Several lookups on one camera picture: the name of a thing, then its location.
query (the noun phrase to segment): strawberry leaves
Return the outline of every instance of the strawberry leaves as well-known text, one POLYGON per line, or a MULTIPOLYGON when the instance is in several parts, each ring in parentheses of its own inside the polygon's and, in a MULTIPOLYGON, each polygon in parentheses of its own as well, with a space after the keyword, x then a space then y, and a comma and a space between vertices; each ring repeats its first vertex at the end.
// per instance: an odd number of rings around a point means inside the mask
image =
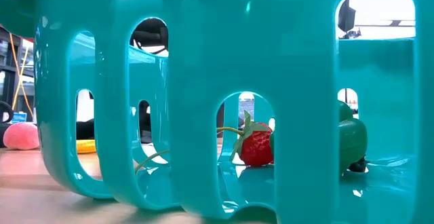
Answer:
POLYGON ((249 136, 253 134, 253 132, 266 132, 269 130, 267 126, 263 126, 261 124, 257 124, 252 121, 252 118, 250 114, 245 110, 244 111, 244 129, 242 130, 242 134, 240 134, 240 137, 235 142, 233 146, 233 151, 231 154, 231 161, 233 161, 235 157, 235 153, 238 153, 238 155, 241 155, 241 149, 243 148, 243 141, 247 139, 249 136))

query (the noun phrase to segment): wooden table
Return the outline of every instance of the wooden table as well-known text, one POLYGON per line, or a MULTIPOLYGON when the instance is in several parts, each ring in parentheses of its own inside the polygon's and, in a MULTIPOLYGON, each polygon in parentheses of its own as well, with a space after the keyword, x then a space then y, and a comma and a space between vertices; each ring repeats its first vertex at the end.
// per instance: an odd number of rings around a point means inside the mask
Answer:
MULTIPOLYGON (((80 155, 83 168, 100 178, 96 154, 80 155)), ((229 224, 275 223, 273 212, 249 208, 229 221, 202 219, 182 209, 151 212, 114 200, 94 200, 70 192, 53 180, 45 169, 41 152, 0 149, 0 223, 5 224, 229 224)))

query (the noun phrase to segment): turquoise plastic basket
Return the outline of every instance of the turquoise plastic basket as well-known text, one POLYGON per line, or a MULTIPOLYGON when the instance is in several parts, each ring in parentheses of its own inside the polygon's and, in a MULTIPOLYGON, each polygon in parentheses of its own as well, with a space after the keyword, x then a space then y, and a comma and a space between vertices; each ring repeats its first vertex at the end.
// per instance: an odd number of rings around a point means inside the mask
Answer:
POLYGON ((10 13, 0 22, 35 36, 43 158, 71 191, 217 219, 262 206, 285 224, 434 223, 434 0, 414 0, 415 40, 380 41, 336 41, 340 1, 0 0, 2 13, 10 13), (134 27, 148 17, 168 26, 169 60, 128 48, 134 27), (270 41, 256 40, 271 25, 270 41), (95 47, 73 42, 81 31, 92 33, 95 47), (359 96, 372 163, 365 174, 339 179, 341 88, 359 96), (80 89, 95 98, 103 181, 77 158, 80 89), (306 99, 313 89, 320 103, 306 99), (227 98, 224 123, 236 127, 246 90, 263 97, 255 97, 256 121, 275 117, 276 165, 239 176, 241 166, 229 162, 233 135, 225 133, 216 157, 216 112, 227 98), (170 145, 171 153, 168 165, 153 162, 136 176, 133 160, 146 157, 137 123, 143 99, 152 107, 156 149, 170 145))

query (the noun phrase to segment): pink ball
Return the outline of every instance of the pink ball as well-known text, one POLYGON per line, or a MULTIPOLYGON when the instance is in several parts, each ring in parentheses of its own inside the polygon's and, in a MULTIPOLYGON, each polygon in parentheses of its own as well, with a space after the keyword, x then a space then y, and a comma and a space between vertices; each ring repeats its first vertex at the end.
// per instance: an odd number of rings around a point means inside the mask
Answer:
POLYGON ((39 147, 38 128, 29 122, 13 124, 6 129, 3 143, 9 149, 36 149, 39 147))

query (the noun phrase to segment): strawberry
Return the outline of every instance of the strawberry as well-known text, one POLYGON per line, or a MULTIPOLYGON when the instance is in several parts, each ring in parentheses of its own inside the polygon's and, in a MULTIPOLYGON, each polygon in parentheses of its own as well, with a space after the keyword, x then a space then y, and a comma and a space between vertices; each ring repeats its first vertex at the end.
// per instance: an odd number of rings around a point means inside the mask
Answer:
POLYGON ((218 128, 218 132, 230 130, 240 136, 234 144, 231 161, 238 153, 239 158, 248 166, 263 166, 273 161, 273 152, 270 148, 270 135, 273 132, 264 123, 251 121, 250 114, 244 111, 245 126, 242 131, 233 128, 218 128))

